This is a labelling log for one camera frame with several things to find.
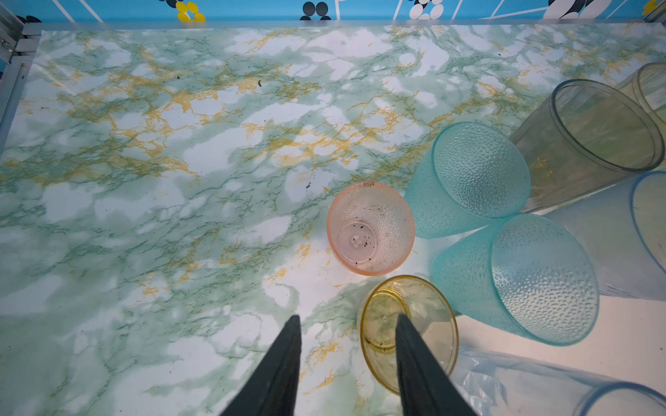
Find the marble pattern surface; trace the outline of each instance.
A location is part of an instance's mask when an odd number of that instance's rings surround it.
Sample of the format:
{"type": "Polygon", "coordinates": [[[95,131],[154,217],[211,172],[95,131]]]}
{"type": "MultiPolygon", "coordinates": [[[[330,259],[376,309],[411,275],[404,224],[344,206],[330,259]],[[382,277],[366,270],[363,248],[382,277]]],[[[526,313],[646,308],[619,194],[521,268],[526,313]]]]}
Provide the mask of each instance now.
{"type": "Polygon", "coordinates": [[[0,413],[216,415],[299,313],[296,414],[402,414],[355,328],[389,276],[334,259],[335,195],[665,59],[644,23],[44,33],[0,158],[0,413]]]}

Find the white stem line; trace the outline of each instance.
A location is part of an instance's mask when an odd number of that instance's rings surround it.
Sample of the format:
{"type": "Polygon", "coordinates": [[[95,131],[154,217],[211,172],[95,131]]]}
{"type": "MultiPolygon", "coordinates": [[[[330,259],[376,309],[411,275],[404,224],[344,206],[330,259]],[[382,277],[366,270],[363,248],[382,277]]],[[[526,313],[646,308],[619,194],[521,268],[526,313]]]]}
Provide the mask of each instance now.
{"type": "Polygon", "coordinates": [[[518,15],[524,15],[526,13],[532,13],[533,11],[544,11],[548,7],[540,7],[539,9],[532,9],[532,10],[523,10],[523,11],[516,11],[515,13],[507,13],[505,15],[496,15],[493,17],[482,17],[482,19],[499,19],[500,17],[509,17],[509,16],[518,16],[518,15]]]}
{"type": "Polygon", "coordinates": [[[606,19],[608,19],[610,16],[612,16],[613,13],[615,13],[620,7],[624,6],[624,3],[626,3],[626,2],[627,2],[627,0],[624,0],[622,3],[620,3],[620,5],[617,6],[617,7],[615,8],[615,10],[613,10],[613,11],[611,12],[611,14],[609,14],[608,16],[606,16],[606,19]]]}
{"type": "Polygon", "coordinates": [[[495,8],[495,11],[493,12],[493,14],[490,15],[490,17],[493,17],[495,15],[495,13],[497,13],[497,11],[500,9],[502,3],[504,3],[504,0],[501,0],[499,2],[498,6],[495,8]]]}
{"type": "Polygon", "coordinates": [[[69,21],[72,22],[72,23],[76,23],[76,22],[74,21],[74,19],[72,19],[72,16],[69,15],[69,13],[67,12],[67,10],[65,10],[65,8],[63,7],[63,5],[60,4],[60,2],[59,2],[58,0],[51,0],[51,1],[53,2],[53,4],[55,4],[55,6],[56,6],[58,9],[60,9],[61,12],[63,12],[63,14],[64,14],[65,17],[67,18],[67,20],[69,20],[69,21]]]}
{"type": "Polygon", "coordinates": [[[456,7],[456,11],[454,11],[454,16],[451,18],[451,20],[456,18],[456,15],[458,14],[458,10],[460,10],[460,5],[462,4],[462,0],[458,1],[458,7],[456,7]]]}
{"type": "Polygon", "coordinates": [[[88,3],[86,3],[85,0],[79,0],[79,1],[80,1],[81,4],[83,5],[83,7],[85,7],[86,9],[88,9],[88,11],[90,12],[90,14],[92,14],[93,17],[96,18],[98,22],[100,22],[100,23],[104,23],[104,22],[102,21],[102,19],[99,18],[99,16],[97,15],[97,13],[95,13],[95,11],[93,10],[93,8],[90,7],[90,6],[88,6],[88,3]]]}
{"type": "Polygon", "coordinates": [[[398,6],[396,7],[396,14],[393,15],[393,20],[396,20],[398,18],[398,12],[400,11],[400,6],[402,6],[402,0],[398,1],[398,6]]]}

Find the green marble surface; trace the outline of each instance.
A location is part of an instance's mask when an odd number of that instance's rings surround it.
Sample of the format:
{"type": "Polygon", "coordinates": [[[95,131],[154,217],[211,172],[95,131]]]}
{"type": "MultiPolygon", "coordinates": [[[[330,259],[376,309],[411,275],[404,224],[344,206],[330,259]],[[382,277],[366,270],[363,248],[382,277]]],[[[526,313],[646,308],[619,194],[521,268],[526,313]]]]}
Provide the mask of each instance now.
{"type": "Polygon", "coordinates": [[[296,414],[401,414],[355,328],[387,276],[334,259],[335,195],[665,59],[644,23],[44,33],[0,158],[0,413],[216,415],[299,313],[296,414]]]}

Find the turquoise textured cup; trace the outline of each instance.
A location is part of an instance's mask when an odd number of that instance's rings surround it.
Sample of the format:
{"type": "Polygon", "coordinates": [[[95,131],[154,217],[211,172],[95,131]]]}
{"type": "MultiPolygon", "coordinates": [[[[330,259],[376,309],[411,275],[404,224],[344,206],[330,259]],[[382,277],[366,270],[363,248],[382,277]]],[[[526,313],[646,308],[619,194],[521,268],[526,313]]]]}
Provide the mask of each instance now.
{"type": "Polygon", "coordinates": [[[541,216],[518,214],[463,238],[435,259],[431,275],[455,311],[546,344],[575,344],[597,321],[587,254],[541,216]]]}
{"type": "Polygon", "coordinates": [[[416,235],[446,237],[517,214],[531,191],[529,168],[501,132],[474,122],[445,128],[405,192],[416,235]]]}

